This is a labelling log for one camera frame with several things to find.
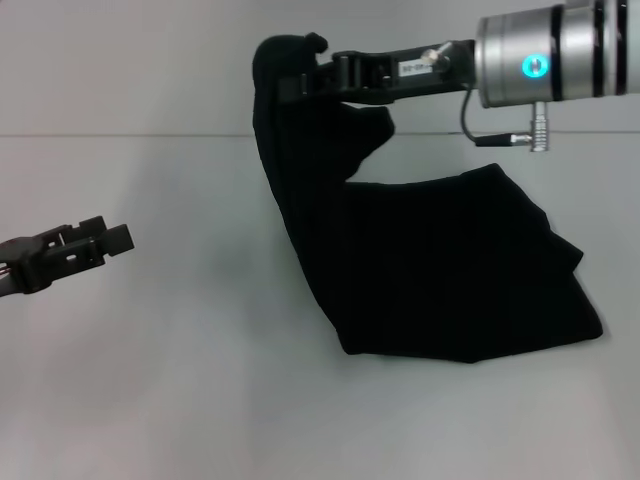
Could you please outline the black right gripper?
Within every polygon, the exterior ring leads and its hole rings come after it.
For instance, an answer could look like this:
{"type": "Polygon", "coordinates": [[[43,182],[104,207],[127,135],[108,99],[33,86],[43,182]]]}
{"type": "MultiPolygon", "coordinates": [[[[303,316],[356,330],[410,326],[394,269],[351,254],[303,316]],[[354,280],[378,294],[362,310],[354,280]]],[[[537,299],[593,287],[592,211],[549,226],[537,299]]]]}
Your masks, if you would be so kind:
{"type": "MultiPolygon", "coordinates": [[[[317,64],[328,48],[321,35],[304,36],[309,64],[317,64]]],[[[314,70],[280,78],[277,100],[281,105],[319,99],[389,105],[405,98],[463,91],[475,82],[474,49],[473,40],[459,40],[384,53],[339,52],[332,62],[314,70]]]]}

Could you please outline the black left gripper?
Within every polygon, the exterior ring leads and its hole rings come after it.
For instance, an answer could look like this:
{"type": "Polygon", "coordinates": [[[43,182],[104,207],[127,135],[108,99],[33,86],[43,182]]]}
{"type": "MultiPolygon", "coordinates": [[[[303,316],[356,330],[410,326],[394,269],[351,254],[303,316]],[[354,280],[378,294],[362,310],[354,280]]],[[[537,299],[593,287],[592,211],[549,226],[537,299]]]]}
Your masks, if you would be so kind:
{"type": "Polygon", "coordinates": [[[102,216],[1,243],[1,296],[34,294],[55,281],[103,265],[134,249],[126,224],[107,228],[102,216]]]}

